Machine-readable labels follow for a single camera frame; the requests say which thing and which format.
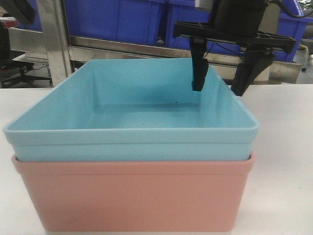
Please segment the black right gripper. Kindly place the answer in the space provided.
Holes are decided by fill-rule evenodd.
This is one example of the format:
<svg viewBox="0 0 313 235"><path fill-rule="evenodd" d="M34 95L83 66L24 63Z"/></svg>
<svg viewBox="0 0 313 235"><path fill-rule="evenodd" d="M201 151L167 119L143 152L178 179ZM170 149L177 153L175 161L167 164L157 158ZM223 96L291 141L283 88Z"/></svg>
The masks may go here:
<svg viewBox="0 0 313 235"><path fill-rule="evenodd" d="M231 90L243 96L255 78L275 60L274 50L290 54L296 43L288 36L259 30L262 18L270 0L219 0L216 7L214 28L236 35L234 41L245 49L244 60L237 66ZM201 92L208 71L208 60L204 55L207 40L190 38L193 80L192 90Z"/></svg>

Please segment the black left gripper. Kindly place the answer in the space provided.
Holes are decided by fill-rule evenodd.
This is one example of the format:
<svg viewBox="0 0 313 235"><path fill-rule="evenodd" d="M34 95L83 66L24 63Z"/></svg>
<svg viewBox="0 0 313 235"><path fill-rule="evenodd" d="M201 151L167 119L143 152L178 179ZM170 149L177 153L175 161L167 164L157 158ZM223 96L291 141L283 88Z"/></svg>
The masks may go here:
<svg viewBox="0 0 313 235"><path fill-rule="evenodd" d="M33 24L35 10L26 0L4 0L4 9L22 24Z"/></svg>

